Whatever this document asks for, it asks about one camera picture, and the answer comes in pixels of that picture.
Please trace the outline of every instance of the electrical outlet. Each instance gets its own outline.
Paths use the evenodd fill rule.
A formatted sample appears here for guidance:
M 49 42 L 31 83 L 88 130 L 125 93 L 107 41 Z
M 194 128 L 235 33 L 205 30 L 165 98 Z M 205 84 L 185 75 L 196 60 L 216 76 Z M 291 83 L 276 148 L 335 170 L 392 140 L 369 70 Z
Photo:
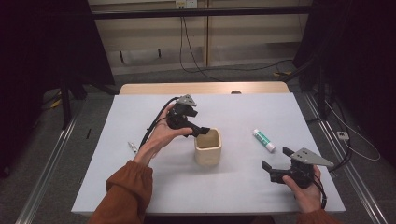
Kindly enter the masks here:
M 186 0 L 176 0 L 176 9 L 186 8 Z
M 197 0 L 186 0 L 186 8 L 198 8 Z
M 347 132 L 337 132 L 338 139 L 340 140 L 349 140 L 349 136 Z

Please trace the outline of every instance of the table surface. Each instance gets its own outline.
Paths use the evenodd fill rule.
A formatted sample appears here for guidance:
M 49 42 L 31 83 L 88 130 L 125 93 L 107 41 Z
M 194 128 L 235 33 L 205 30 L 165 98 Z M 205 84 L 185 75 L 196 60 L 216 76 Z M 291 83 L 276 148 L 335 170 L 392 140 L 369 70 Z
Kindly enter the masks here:
M 221 93 L 234 90 L 234 84 Z M 243 89 L 238 90 L 247 90 L 248 85 L 244 83 Z M 161 85 L 158 84 L 154 86 L 157 91 L 161 89 L 166 93 L 170 91 L 167 87 L 174 87 L 172 84 L 163 88 L 159 88 Z M 261 168 L 261 160 L 265 160 L 274 168 L 288 169 L 290 158 L 281 152 L 282 147 L 293 150 L 307 147 L 319 154 L 293 94 L 192 93 L 191 97 L 198 104 L 195 108 L 198 115 L 189 120 L 198 126 L 219 129 L 223 141 L 220 163 L 215 167 L 198 165 L 193 157 L 193 138 L 176 138 L 150 163 L 154 170 L 154 191 L 148 214 L 186 216 L 297 212 L 298 206 L 288 187 L 270 182 L 268 173 Z M 88 215 L 94 211 L 106 194 L 106 179 L 134 156 L 127 142 L 140 143 L 145 129 L 169 98 L 163 93 L 116 96 L 72 212 Z M 277 149 L 274 153 L 269 153 L 253 137 L 252 130 L 256 128 L 275 143 Z M 326 210 L 345 211 L 327 169 L 319 169 L 328 195 Z
M 126 84 L 120 90 L 125 94 L 227 94 L 241 93 L 281 93 L 289 92 L 284 82 L 188 82 Z

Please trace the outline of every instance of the brown sleeve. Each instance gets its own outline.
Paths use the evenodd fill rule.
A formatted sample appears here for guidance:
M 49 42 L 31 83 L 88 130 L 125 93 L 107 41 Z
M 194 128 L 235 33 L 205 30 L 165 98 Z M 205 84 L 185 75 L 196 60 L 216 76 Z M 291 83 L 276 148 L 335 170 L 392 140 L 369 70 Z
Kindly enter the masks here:
M 331 217 L 323 209 L 297 216 L 297 224 L 340 224 L 341 222 Z
M 89 223 L 143 223 L 152 194 L 152 169 L 134 161 L 106 182 L 107 194 Z

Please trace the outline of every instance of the wire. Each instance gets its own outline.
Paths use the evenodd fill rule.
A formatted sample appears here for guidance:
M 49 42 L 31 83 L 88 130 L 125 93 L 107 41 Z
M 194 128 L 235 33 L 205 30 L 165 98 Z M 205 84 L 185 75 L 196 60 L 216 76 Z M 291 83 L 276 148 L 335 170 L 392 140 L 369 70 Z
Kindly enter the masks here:
M 155 120 L 151 122 L 151 125 L 149 126 L 145 136 L 142 139 L 142 142 L 140 143 L 139 148 L 141 148 L 148 140 L 149 135 L 151 134 L 152 130 L 154 129 L 155 125 L 157 124 L 157 122 L 159 122 L 161 119 L 158 119 L 161 115 L 161 113 L 165 110 L 165 108 L 174 100 L 177 100 L 179 97 L 174 97 L 172 99 L 170 99 L 161 109 L 160 113 L 158 113 L 157 117 L 155 117 Z
M 300 14 L 298 14 L 298 23 L 300 24 L 301 38 L 303 38 L 303 28 L 302 28 L 302 25 L 301 25 Z
M 379 153 L 378 153 L 378 158 L 376 158 L 376 159 L 371 159 L 371 158 L 368 158 L 368 157 L 366 157 L 366 156 L 360 154 L 358 151 L 356 151 L 356 149 L 353 149 L 352 147 L 350 147 L 350 146 L 347 144 L 346 140 L 344 140 L 344 143 L 346 144 L 346 146 L 347 146 L 350 150 L 352 150 L 353 152 L 355 152 L 356 154 L 360 155 L 361 157 L 363 157 L 363 158 L 366 159 L 366 160 L 369 160 L 369 161 L 379 161 L 379 159 L 381 159 L 381 154 L 379 154 Z
M 343 123 L 346 127 L 348 127 L 348 129 L 350 129 L 352 132 L 354 132 L 355 134 L 357 134 L 361 139 L 363 139 L 364 141 L 366 141 L 370 146 L 372 146 L 372 147 L 375 149 L 376 153 L 378 153 L 378 158 L 377 158 L 377 159 L 374 159 L 374 161 L 378 161 L 378 160 L 381 158 L 381 154 L 378 152 L 378 149 L 377 149 L 369 140 L 367 140 L 367 139 L 366 139 L 365 137 L 363 137 L 361 134 L 359 134 L 358 132 L 356 132 L 355 130 L 353 130 L 351 127 L 349 127 L 347 124 L 345 124 L 345 123 L 340 119 L 340 117 L 338 117 L 338 115 L 334 112 L 334 110 L 333 110 L 332 107 L 329 105 L 329 103 L 327 103 L 327 101 L 325 101 L 325 103 L 326 103 L 327 106 L 330 108 L 330 110 L 334 113 L 334 115 L 341 121 L 341 123 Z M 355 151 L 352 147 L 348 146 L 348 148 L 351 149 L 351 150 L 353 150 L 353 151 L 356 153 L 356 151 Z
M 157 121 L 155 121 L 155 125 L 157 125 L 161 120 L 163 120 L 163 119 L 168 119 L 167 117 L 165 117 L 165 118 L 161 118 L 161 119 L 158 119 Z
M 200 72 L 202 75 L 204 75 L 204 77 L 208 77 L 208 78 L 211 78 L 211 79 L 213 79 L 213 80 L 216 80 L 216 81 L 219 81 L 219 82 L 223 82 L 223 80 L 220 80 L 220 79 L 218 79 L 218 78 L 215 78 L 215 77 L 210 77 L 210 76 L 208 76 L 207 74 L 205 74 L 204 73 L 204 71 L 203 70 L 201 70 L 201 68 L 198 66 L 198 64 L 197 64 L 197 62 L 195 61 L 195 57 L 194 57 L 194 54 L 192 53 L 192 49 L 191 49 L 191 43 L 190 43 L 190 39 L 189 39 L 189 34 L 188 34 L 188 32 L 187 32 L 187 25 L 186 25 L 186 19 L 184 18 L 184 17 L 181 17 L 180 18 L 180 22 L 181 22 L 181 37 L 180 37 L 180 53 L 179 53 L 179 59 L 180 59 L 180 65 L 181 65 L 181 67 L 183 68 L 183 70 L 184 71 L 187 71 L 185 68 L 184 68 L 184 66 L 183 66 L 183 63 L 181 62 L 181 49 L 183 48 L 183 22 L 184 22 L 184 30 L 185 30 L 185 33 L 186 33 L 186 37 L 187 37 L 187 41 L 188 41 L 188 43 L 189 43 L 189 48 L 190 48 L 190 53 L 191 53 L 191 56 L 192 56 L 192 59 L 194 60 L 194 63 L 195 63 L 195 66 L 196 66 L 196 68 L 198 69 L 198 72 Z
M 195 66 L 198 68 L 198 70 L 195 70 L 195 71 L 187 70 L 187 69 L 183 66 L 183 63 L 181 62 L 181 49 L 182 49 L 182 47 L 183 47 L 183 32 L 181 31 L 181 38 L 180 38 L 180 43 L 181 43 L 181 44 L 180 44 L 180 51 L 179 51 L 179 62 L 180 62 L 181 68 L 182 68 L 185 72 L 188 72 L 188 73 L 203 73 L 203 72 L 205 72 L 205 71 L 220 71 L 220 70 L 221 70 L 221 71 L 243 71 L 243 72 L 250 72 L 250 71 L 258 71 L 258 70 L 267 69 L 267 68 L 270 68 L 270 67 L 273 67 L 273 66 L 275 66 L 276 69 L 277 69 L 277 66 L 278 66 L 280 63 L 285 63 L 285 62 L 291 62 L 291 61 L 292 61 L 292 59 L 281 60 L 281 61 L 279 61 L 279 62 L 270 64 L 270 65 L 266 65 L 266 66 L 264 66 L 264 67 L 258 67 L 258 68 L 205 68 L 205 69 L 202 69 L 202 68 L 200 68 L 200 67 L 198 66 L 197 62 L 195 61 L 195 57 L 194 57 L 194 55 L 193 55 L 193 53 L 192 53 L 191 44 L 190 44 L 190 39 L 189 39 L 189 34 L 188 34 L 188 32 L 187 32 L 187 25 L 186 25 L 186 21 L 185 21 L 184 17 L 182 18 L 181 23 L 183 23 L 183 21 L 184 21 L 184 27 L 185 27 L 185 30 L 186 30 L 186 32 L 185 32 L 185 33 L 186 33 L 186 37 L 187 37 L 187 40 L 188 40 L 188 43 L 189 43 L 190 53 L 191 53 L 191 56 L 192 56 L 192 58 L 193 58 L 193 60 L 194 60 Z
M 315 186 L 317 186 L 317 188 L 320 190 L 320 193 L 322 194 L 322 202 L 321 202 L 320 207 L 321 207 L 322 209 L 324 209 L 324 208 L 326 207 L 326 203 L 327 203 L 327 195 L 326 195 L 326 193 L 324 192 L 323 184 L 322 184 L 322 182 L 320 181 L 320 178 L 317 177 L 316 175 L 314 175 L 314 177 L 318 180 L 318 182 L 317 182 L 317 181 L 315 181 L 315 179 L 313 179 L 311 176 L 309 176 L 306 172 L 304 172 L 304 171 L 301 170 L 300 168 L 294 167 L 294 169 L 296 169 L 297 171 L 301 172 L 303 175 L 305 175 L 306 177 L 308 177 L 308 178 L 312 181 L 312 183 L 313 183 Z
M 340 112 L 341 112 L 341 116 L 342 116 L 342 119 L 343 119 L 344 123 L 347 124 L 347 119 L 346 119 L 346 117 L 345 117 L 345 115 L 344 115 L 343 108 L 338 104 L 338 101 L 335 99 L 335 97 L 332 97 L 333 95 L 334 95 L 334 93 L 333 93 L 333 91 L 332 91 L 331 98 L 333 98 L 333 101 L 337 104 L 337 107 L 338 107 L 338 109 L 339 109 Z M 340 125 L 341 130 L 344 131 L 344 127 L 341 125 L 339 119 L 337 120 L 337 123 L 338 123 L 338 125 Z M 346 128 L 347 134 L 350 136 L 348 127 L 345 127 L 345 128 Z M 350 138 L 349 138 L 349 140 L 347 141 L 347 145 L 348 145 L 349 147 L 352 147 L 352 143 L 351 143 Z M 347 164 L 347 163 L 352 159 L 353 151 L 350 150 L 349 147 L 346 149 L 346 155 L 345 155 L 345 157 L 340 161 L 339 164 L 337 164 L 337 165 L 334 166 L 332 169 L 330 169 L 329 172 L 333 172 L 333 171 L 335 171 L 335 170 L 341 168 L 343 165 Z
M 315 119 L 306 119 L 306 120 L 305 120 L 305 122 L 306 122 L 307 125 L 309 125 L 309 124 L 311 124 L 311 123 L 313 123 L 313 122 L 315 122 L 315 121 L 323 121 L 323 119 L 321 119 L 321 118 L 315 118 Z

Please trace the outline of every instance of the hand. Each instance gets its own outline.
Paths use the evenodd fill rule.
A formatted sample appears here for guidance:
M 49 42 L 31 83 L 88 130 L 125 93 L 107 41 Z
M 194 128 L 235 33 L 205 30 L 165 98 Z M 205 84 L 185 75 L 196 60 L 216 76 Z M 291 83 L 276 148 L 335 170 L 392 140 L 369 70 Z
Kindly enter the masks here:
M 320 179 L 320 170 L 316 165 L 314 165 L 314 172 L 315 176 Z M 297 204 L 299 205 L 300 211 L 302 213 L 314 212 L 321 208 L 320 190 L 315 184 L 311 184 L 311 186 L 306 189 L 301 189 L 290 176 L 284 175 L 282 179 L 285 184 L 291 189 L 291 191 L 293 191 L 294 196 L 297 200 Z
M 148 138 L 148 141 L 139 149 L 134 157 L 134 161 L 149 165 L 149 161 L 163 147 L 166 147 L 175 137 L 192 133 L 191 128 L 171 129 L 166 123 L 166 114 L 174 105 L 169 105 L 161 113 L 158 123 Z

